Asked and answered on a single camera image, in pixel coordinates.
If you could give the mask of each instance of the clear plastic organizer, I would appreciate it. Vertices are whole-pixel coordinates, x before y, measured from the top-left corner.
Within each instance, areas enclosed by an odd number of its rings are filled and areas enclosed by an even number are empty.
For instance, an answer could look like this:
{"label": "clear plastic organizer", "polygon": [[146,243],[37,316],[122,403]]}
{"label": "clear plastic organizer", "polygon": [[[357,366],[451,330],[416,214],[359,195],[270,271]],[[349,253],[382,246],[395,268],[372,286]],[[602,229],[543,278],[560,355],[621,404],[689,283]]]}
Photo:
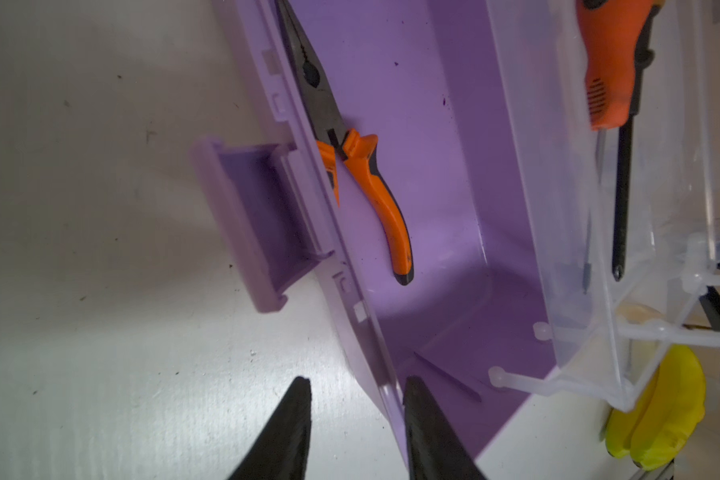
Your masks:
{"label": "clear plastic organizer", "polygon": [[[615,282],[618,132],[606,134],[598,182],[582,82],[586,51],[571,4],[553,0],[539,12],[537,2],[488,2],[547,307],[549,323],[535,331],[552,341],[560,368],[542,380],[494,366],[490,378],[545,395],[581,392],[629,410],[670,343],[720,346],[720,332],[681,327],[706,286],[720,285],[712,274],[720,261],[720,195],[703,45],[711,13],[709,5],[679,0],[654,19],[656,57],[635,119],[626,274]],[[585,294],[589,215],[596,253]]]}
{"label": "clear plastic organizer", "polygon": [[259,311],[317,275],[403,456],[409,376],[476,456],[528,397],[520,390],[626,410],[670,342],[720,346],[719,333],[679,327],[720,281],[698,3],[672,0],[654,21],[619,283],[608,267],[616,133],[600,187],[572,0],[291,4],[346,123],[379,136],[413,282],[395,281],[378,218],[342,166],[336,204],[271,0],[213,0],[269,143],[203,138],[192,163]]}

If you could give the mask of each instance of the orange screwdriver handle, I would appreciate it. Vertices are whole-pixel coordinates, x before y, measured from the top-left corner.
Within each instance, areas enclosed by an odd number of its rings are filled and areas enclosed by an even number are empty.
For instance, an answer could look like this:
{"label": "orange screwdriver handle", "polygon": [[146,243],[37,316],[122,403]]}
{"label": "orange screwdriver handle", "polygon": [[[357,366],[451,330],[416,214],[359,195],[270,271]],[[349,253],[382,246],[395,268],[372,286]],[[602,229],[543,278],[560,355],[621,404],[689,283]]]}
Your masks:
{"label": "orange screwdriver handle", "polygon": [[635,46],[655,0],[576,0],[586,46],[584,78],[593,130],[618,128],[630,116]]}
{"label": "orange screwdriver handle", "polygon": [[333,194],[336,196],[336,205],[338,205],[338,177],[336,176],[336,150],[327,143],[317,140],[317,149],[320,150],[322,164],[326,166],[328,180],[331,182]]}
{"label": "orange screwdriver handle", "polygon": [[392,196],[376,165],[376,145],[378,137],[367,135],[360,137],[354,129],[347,132],[344,140],[344,153],[347,159],[344,165],[360,185],[365,197],[371,201],[376,215],[384,226],[384,233],[392,256],[394,278],[401,285],[413,280],[413,252],[408,227],[405,225],[398,202]]}

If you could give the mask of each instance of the plastic hinge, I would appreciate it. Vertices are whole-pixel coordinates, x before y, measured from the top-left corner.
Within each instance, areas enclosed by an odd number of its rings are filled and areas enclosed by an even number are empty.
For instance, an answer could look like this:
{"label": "plastic hinge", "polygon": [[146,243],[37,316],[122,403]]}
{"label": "plastic hinge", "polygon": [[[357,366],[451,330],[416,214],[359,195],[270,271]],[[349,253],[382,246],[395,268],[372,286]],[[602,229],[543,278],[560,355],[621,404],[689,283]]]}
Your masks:
{"label": "plastic hinge", "polygon": [[[346,270],[342,270],[338,274],[335,274],[332,278],[338,288],[338,294],[342,298],[347,314],[349,314],[350,311],[354,314],[355,303],[362,301],[363,298],[360,296],[360,292],[355,285],[355,282],[352,281],[352,276],[347,275]],[[365,319],[356,319],[356,322],[360,323],[363,320]]]}
{"label": "plastic hinge", "polygon": [[281,145],[275,153],[278,159],[273,162],[274,166],[281,180],[288,184],[286,193],[293,209],[298,212],[296,220],[307,236],[305,240],[309,243],[310,256],[315,260],[324,260],[334,251],[333,234],[328,222],[312,218],[313,215],[325,217],[326,212],[318,206],[326,201],[322,187],[316,183],[312,173],[309,152],[288,151],[286,146]]}
{"label": "plastic hinge", "polygon": [[266,26],[266,16],[260,8],[265,8],[256,0],[239,0],[237,3],[241,18],[246,18],[243,28],[249,45],[257,46],[251,49],[253,63],[259,73],[272,116],[277,121],[288,121],[288,93],[286,82],[282,76],[282,66],[275,53],[274,40],[269,35]]}

